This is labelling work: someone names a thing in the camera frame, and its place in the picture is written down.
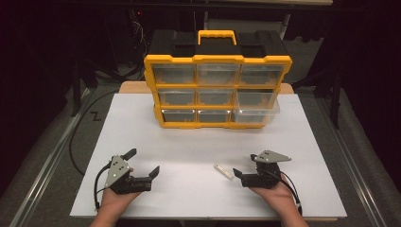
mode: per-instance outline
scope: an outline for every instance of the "dark background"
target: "dark background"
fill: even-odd
[[[340,60],[342,88],[378,157],[400,189],[401,17],[399,4],[394,2],[335,1],[336,7],[364,6],[368,13],[295,12],[285,39],[301,36],[307,42],[324,37],[310,75]],[[119,63],[137,58],[125,51],[135,48],[137,42],[125,21],[126,15],[123,9],[62,7],[41,1],[0,3],[1,194],[36,139],[65,106],[64,95],[72,84],[74,62],[90,58],[116,70]],[[224,18],[230,13],[215,16]],[[250,20],[261,17],[242,16]],[[194,28],[192,12],[144,10],[137,17],[147,38],[153,29]],[[202,29],[201,14],[196,17],[196,29]],[[277,15],[262,17],[268,20]],[[87,78],[91,74],[80,76],[94,81]],[[319,79],[308,85],[321,82]]]

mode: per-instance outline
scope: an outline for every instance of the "clear plastic drawer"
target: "clear plastic drawer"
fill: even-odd
[[[199,105],[232,105],[234,89],[197,89]]]
[[[194,64],[152,64],[157,83],[194,83]]]
[[[276,98],[272,89],[238,89],[235,105],[247,108],[268,108]]]
[[[159,89],[161,105],[193,105],[195,89]]]
[[[228,122],[230,113],[226,110],[198,110],[198,119],[204,123]]]
[[[200,85],[234,85],[239,65],[232,63],[198,64],[198,84]]]
[[[244,64],[239,76],[240,85],[277,85],[284,65]]]
[[[232,121],[237,124],[267,125],[280,113],[277,101],[271,109],[236,108],[233,110]]]
[[[194,122],[195,110],[162,110],[165,122]]]

